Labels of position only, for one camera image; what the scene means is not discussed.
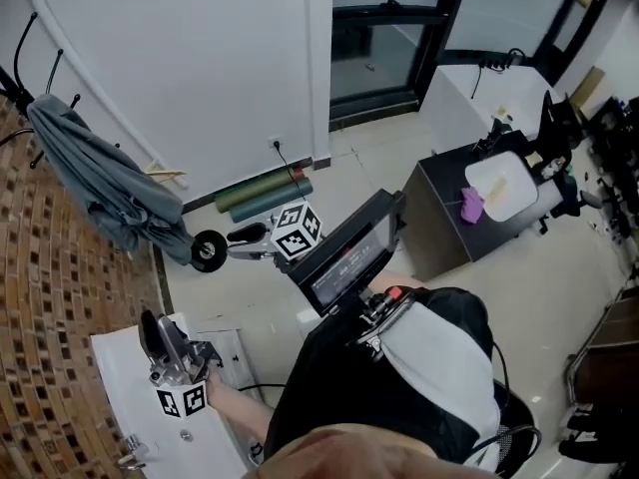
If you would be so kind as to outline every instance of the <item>power cord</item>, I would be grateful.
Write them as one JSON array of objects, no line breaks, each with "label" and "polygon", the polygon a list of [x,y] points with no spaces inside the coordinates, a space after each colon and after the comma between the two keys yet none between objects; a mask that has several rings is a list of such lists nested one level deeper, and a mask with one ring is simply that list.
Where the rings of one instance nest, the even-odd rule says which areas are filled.
[{"label": "power cord", "polygon": [[287,168],[287,172],[289,173],[289,177],[291,178],[291,180],[296,184],[296,187],[298,187],[298,192],[300,193],[300,195],[302,196],[302,199],[306,200],[307,198],[304,197],[304,194],[302,193],[302,189],[300,188],[300,184],[298,183],[298,180],[295,178],[295,176],[293,174],[291,174],[291,169],[289,168],[289,162],[287,162],[287,160],[285,159],[284,156],[282,156],[282,152],[280,151],[280,147],[282,146],[282,144],[280,144],[279,140],[275,140],[273,142],[273,147],[276,148],[276,151],[278,152],[278,154],[280,155],[280,158],[282,158],[282,161],[284,162],[284,165]]},{"label": "power cord", "polygon": [[510,50],[508,51],[508,56],[506,57],[506,61],[510,59],[510,57],[512,57],[512,54],[515,52],[519,53],[519,55],[521,55],[524,61],[528,60],[528,57],[526,56],[526,54],[523,53],[519,48],[510,48]]},{"label": "power cord", "polygon": [[492,345],[497,350],[499,354],[499,358],[501,359],[501,369],[503,370],[503,386],[506,389],[506,400],[503,402],[503,406],[499,409],[503,413],[510,402],[510,381],[508,380],[508,369],[506,368],[506,360],[503,357],[503,353],[501,352],[501,348],[497,345],[497,343],[493,340]]},{"label": "power cord", "polygon": [[477,83],[475,84],[475,88],[472,90],[472,95],[470,96],[470,99],[474,99],[475,93],[477,92],[477,87],[479,87],[479,80],[481,80],[481,71],[483,70],[483,66],[484,66],[484,62],[481,61],[479,63],[479,76],[477,77]]},{"label": "power cord", "polygon": [[262,388],[262,387],[284,388],[286,387],[286,385],[284,385],[283,383],[259,383],[257,385],[249,385],[248,387],[239,388],[238,391],[244,392],[245,390],[253,390],[254,388]]}]

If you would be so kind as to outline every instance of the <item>metal faucet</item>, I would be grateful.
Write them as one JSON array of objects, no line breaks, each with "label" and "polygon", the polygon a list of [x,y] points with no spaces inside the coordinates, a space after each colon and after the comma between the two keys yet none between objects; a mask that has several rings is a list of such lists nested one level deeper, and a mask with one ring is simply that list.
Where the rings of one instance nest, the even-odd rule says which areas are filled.
[{"label": "metal faucet", "polygon": [[140,442],[135,434],[127,437],[125,443],[131,452],[118,460],[116,463],[118,468],[120,470],[134,472],[135,470],[146,467],[147,464],[140,461],[140,459],[149,452],[149,447]]}]

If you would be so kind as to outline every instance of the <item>rolled yoga mat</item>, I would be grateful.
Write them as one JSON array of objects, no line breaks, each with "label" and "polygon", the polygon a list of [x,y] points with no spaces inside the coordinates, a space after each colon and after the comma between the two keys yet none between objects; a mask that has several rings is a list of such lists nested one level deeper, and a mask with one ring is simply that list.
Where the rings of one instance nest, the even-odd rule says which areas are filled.
[{"label": "rolled yoga mat", "polygon": [[308,179],[298,181],[298,185],[300,185],[299,188],[295,183],[290,183],[285,187],[280,187],[272,192],[255,197],[243,204],[233,206],[229,210],[231,220],[235,223],[241,222],[242,220],[246,220],[265,211],[272,210],[277,206],[294,201],[302,195],[307,196],[313,192],[311,181]]},{"label": "rolled yoga mat", "polygon": [[284,169],[273,174],[269,174],[254,181],[248,181],[216,195],[216,207],[220,213],[227,212],[232,206],[245,203],[257,196],[270,192],[288,183],[292,183],[293,176],[296,181],[304,178],[302,169]]}]

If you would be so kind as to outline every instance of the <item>human arm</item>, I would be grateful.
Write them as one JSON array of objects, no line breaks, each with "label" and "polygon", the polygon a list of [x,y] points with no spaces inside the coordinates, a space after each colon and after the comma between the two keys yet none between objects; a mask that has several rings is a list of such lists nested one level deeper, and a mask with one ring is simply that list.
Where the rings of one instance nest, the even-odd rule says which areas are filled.
[{"label": "human arm", "polygon": [[272,409],[224,384],[220,375],[213,371],[207,380],[207,397],[211,407],[244,427],[264,445],[273,416]]},{"label": "human arm", "polygon": [[414,278],[384,269],[378,276],[376,276],[372,282],[368,285],[372,292],[385,292],[389,287],[394,285],[405,285],[406,287],[412,287],[419,289],[424,287],[423,283]]}]

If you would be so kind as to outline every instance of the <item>red button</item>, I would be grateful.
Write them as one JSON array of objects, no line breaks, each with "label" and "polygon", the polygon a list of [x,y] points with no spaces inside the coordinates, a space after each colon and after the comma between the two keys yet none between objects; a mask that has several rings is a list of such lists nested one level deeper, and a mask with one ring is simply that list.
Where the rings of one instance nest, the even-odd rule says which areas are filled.
[{"label": "red button", "polygon": [[395,285],[390,288],[390,290],[388,291],[388,295],[391,296],[393,299],[400,299],[402,295],[401,289]]}]

